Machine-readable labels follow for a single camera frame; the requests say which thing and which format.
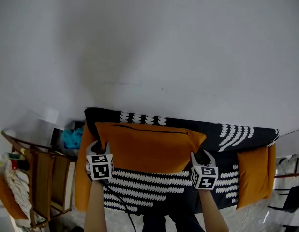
floor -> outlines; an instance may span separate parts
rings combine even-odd
[[[278,166],[278,174],[291,173],[295,166],[295,160],[285,160]],[[292,186],[299,185],[299,177],[276,179],[275,187],[277,189],[287,189]],[[262,200],[260,202],[251,204],[239,210],[236,207],[229,207],[222,209],[221,213],[231,232],[280,232],[284,231],[282,224],[290,224],[293,214],[282,211],[275,211],[267,208],[268,205],[282,207],[286,196],[280,196],[277,191],[274,191],[270,200]],[[196,214],[198,221],[204,228],[204,221],[202,214]],[[77,211],[75,208],[60,218],[60,223],[69,231],[74,226],[84,226],[85,213]],[[128,219],[127,214],[105,210],[105,219],[108,227],[108,232],[131,232],[132,225]],[[142,216],[132,215],[136,231],[142,231],[143,222]],[[175,224],[172,220],[166,218],[167,232],[175,232]]]

white cloth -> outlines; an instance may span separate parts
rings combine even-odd
[[[7,182],[9,188],[11,189],[16,202],[18,203],[20,209],[25,213],[28,220],[30,221],[30,209],[32,207],[29,202],[29,194],[26,191],[26,184],[24,181],[18,179],[16,175],[16,170],[12,169],[11,161],[7,162],[7,166],[5,168],[5,181]]]

orange pillow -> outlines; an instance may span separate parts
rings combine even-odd
[[[0,199],[13,219],[28,220],[25,213],[20,209],[18,203],[15,201],[13,193],[8,184],[5,182],[3,175],[0,175]]]
[[[268,195],[268,148],[260,147],[237,153],[239,161],[239,200],[237,209]]]
[[[271,197],[273,191],[274,177],[276,173],[276,145],[268,148],[268,194],[266,199]]]
[[[205,140],[204,134],[167,126],[96,123],[103,148],[109,143],[114,167],[147,173],[177,173]]]

fiducial marker cube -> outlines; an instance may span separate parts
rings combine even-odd
[[[113,155],[87,155],[86,169],[92,180],[111,179],[114,171]]]
[[[196,189],[213,190],[218,178],[217,167],[193,166],[191,181]]]

zipper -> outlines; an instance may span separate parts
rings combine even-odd
[[[124,127],[124,128],[129,128],[129,129],[133,129],[136,131],[149,131],[149,132],[157,132],[157,133],[169,133],[169,134],[184,134],[184,135],[188,135],[188,133],[184,133],[181,131],[163,131],[163,130],[147,130],[147,129],[136,129],[130,126],[125,126],[125,125],[112,125],[112,126],[119,126],[119,127]]]

